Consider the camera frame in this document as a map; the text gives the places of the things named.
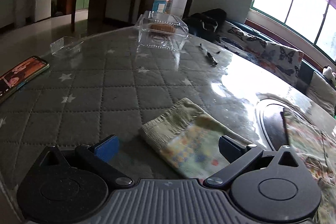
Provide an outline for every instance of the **pen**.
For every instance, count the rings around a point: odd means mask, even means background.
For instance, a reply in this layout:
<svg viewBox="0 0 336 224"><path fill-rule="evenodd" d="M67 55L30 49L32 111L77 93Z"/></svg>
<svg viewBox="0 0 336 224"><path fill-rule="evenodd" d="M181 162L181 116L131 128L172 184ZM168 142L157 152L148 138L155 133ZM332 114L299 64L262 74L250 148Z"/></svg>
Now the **pen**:
<svg viewBox="0 0 336 224"><path fill-rule="evenodd" d="M211 53L202 45L202 43L199 45L199 47L201 48L204 55L210 60L211 64L213 66L216 66L218 64L217 61L213 58Z"/></svg>

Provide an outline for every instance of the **green cabinet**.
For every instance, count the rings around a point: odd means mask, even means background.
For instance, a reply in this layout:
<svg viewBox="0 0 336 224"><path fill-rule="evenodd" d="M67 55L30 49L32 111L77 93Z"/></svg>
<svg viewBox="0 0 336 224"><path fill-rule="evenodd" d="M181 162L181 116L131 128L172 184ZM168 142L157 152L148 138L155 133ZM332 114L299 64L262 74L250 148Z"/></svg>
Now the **green cabinet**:
<svg viewBox="0 0 336 224"><path fill-rule="evenodd" d="M76 0L76 11L89 8L90 0Z"/></svg>
<svg viewBox="0 0 336 224"><path fill-rule="evenodd" d="M88 9L89 8L89 1L90 0L84 0L84 9Z"/></svg>

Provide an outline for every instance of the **tile floor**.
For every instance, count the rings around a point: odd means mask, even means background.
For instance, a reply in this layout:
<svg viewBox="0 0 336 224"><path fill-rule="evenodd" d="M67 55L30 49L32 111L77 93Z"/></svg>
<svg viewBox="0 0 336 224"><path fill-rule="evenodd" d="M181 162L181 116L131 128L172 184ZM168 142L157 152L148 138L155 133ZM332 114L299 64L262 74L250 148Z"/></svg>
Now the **tile floor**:
<svg viewBox="0 0 336 224"><path fill-rule="evenodd" d="M92 34L88 27L88 10L76 12L75 32L71 32L71 15L46 19L0 35L0 75L32 55L43 57L52 42L64 37ZM101 25L98 32L116 29Z"/></svg>

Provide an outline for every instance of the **table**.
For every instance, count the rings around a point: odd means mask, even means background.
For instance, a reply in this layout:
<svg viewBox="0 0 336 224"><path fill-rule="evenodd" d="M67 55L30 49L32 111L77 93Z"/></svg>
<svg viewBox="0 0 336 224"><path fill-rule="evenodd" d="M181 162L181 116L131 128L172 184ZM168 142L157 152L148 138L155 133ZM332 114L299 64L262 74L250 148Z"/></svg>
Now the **table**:
<svg viewBox="0 0 336 224"><path fill-rule="evenodd" d="M89 2L89 13L88 21L98 21L99 24L103 23L106 11L106 1L107 0L90 0ZM135 0L131 0L129 12L128 12L128 23L132 23L132 16L134 12ZM72 11L71 11L71 31L75 31L75 14L76 14L76 0L73 0Z"/></svg>
<svg viewBox="0 0 336 224"><path fill-rule="evenodd" d="M212 67L199 50L216 55ZM110 134L120 151L110 162L139 178L179 176L139 136L142 124L187 97L222 124L269 148L256 105L273 95L300 107L320 129L335 135L336 120L308 97L251 62L191 36L181 52L139 47L137 31L124 28L86 38L81 52L45 57L50 69L0 106L0 170L5 186L21 182L46 145L73 149Z"/></svg>

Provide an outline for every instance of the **clear plastic container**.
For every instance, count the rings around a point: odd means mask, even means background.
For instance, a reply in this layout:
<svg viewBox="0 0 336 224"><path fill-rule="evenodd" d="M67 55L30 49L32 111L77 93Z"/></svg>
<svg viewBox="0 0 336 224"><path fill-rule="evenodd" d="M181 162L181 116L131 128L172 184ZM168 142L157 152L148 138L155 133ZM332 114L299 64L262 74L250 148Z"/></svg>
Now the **clear plastic container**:
<svg viewBox="0 0 336 224"><path fill-rule="evenodd" d="M75 37L62 37L50 44L50 52L59 58L69 57L82 50L82 43Z"/></svg>
<svg viewBox="0 0 336 224"><path fill-rule="evenodd" d="M139 44L145 47L182 50L188 39L188 26L177 16L146 11L140 16L136 27Z"/></svg>

